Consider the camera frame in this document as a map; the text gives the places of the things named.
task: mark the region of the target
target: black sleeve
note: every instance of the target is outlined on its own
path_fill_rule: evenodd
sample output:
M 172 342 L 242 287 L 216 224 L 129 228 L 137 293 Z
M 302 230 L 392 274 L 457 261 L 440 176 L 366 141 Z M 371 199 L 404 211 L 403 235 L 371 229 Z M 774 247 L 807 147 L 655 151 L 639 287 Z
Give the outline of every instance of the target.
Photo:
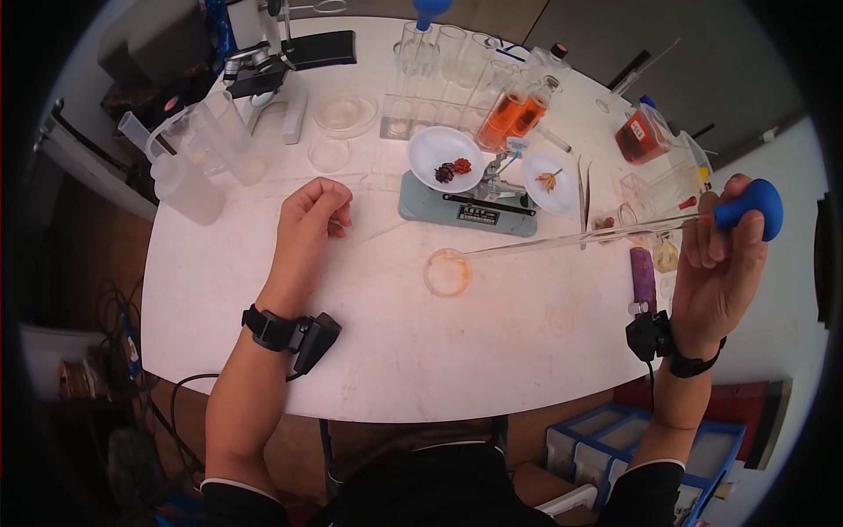
M 669 527 L 674 524 L 674 507 L 685 469 L 670 461 L 640 466 L 615 482 L 609 502 L 603 507 L 598 527 Z
M 202 485 L 205 525 L 211 527 L 289 527 L 287 512 L 272 498 L 246 488 L 225 483 Z

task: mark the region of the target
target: purple sponge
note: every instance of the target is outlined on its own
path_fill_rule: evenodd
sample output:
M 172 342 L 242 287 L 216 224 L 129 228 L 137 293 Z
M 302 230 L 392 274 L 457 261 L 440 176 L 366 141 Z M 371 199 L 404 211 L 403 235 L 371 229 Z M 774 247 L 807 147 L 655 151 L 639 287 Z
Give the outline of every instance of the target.
M 657 313 L 656 273 L 652 269 L 650 251 L 643 247 L 630 249 L 632 262 L 632 291 L 636 302 L 647 302 L 647 311 Z

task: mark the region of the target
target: blue dropper bulb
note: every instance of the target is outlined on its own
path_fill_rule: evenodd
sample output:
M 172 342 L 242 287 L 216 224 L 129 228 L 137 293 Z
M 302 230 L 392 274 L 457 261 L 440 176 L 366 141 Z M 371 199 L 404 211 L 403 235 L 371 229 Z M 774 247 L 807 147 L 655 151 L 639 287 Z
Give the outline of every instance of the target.
M 774 239 L 784 221 L 784 208 L 779 192 L 768 180 L 752 180 L 744 193 L 733 202 L 714 207 L 714 223 L 718 229 L 737 227 L 745 213 L 756 210 L 764 215 L 764 241 Z
M 451 0 L 413 0 L 413 7 L 419 12 L 416 29 L 427 31 L 433 19 L 451 8 Z

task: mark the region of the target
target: hand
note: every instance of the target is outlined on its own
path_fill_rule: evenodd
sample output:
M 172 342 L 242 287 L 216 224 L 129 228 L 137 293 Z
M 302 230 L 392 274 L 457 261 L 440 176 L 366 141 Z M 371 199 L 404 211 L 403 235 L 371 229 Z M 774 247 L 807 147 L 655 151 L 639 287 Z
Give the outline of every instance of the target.
M 255 301 L 258 310 L 288 320 L 302 315 L 319 283 L 328 238 L 345 238 L 345 227 L 352 226 L 353 197 L 342 183 L 319 177 L 284 200 L 272 268 Z
M 700 212 L 740 196 L 751 179 L 736 174 L 718 198 L 706 192 Z M 731 232 L 695 223 L 682 229 L 670 328 L 688 358 L 714 358 L 720 340 L 735 329 L 755 296 L 767 258 L 764 216 L 749 211 Z

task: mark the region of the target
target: black wrist device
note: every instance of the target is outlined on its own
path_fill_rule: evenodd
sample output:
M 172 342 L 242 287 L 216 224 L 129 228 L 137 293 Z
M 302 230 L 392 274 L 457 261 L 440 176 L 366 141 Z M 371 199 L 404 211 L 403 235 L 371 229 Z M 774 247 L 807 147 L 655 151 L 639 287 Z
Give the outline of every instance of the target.
M 659 311 L 655 314 L 641 314 L 630 322 L 626 327 L 626 344 L 636 357 L 645 363 L 651 362 L 655 357 L 665 357 L 671 374 L 681 379 L 688 379 L 707 371 L 714 365 L 720 357 L 720 350 L 726 345 L 726 337 L 720 341 L 720 349 L 711 360 L 687 358 L 676 347 L 670 331 L 667 311 Z
M 326 313 L 286 320 L 269 311 L 258 311 L 254 304 L 243 312 L 240 324 L 248 326 L 252 340 L 266 349 L 298 354 L 293 365 L 298 375 L 309 372 L 342 331 L 342 326 Z

